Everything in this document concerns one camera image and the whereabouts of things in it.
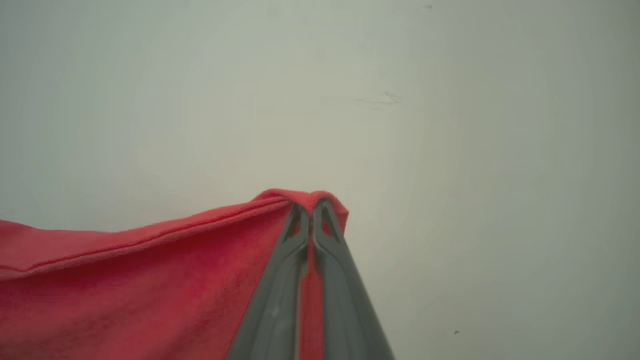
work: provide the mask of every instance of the folded fabric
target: folded fabric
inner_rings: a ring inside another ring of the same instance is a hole
[[[244,204],[139,229],[41,230],[0,220],[0,359],[224,359],[294,202]],[[323,358],[322,284],[301,285],[300,359]]]

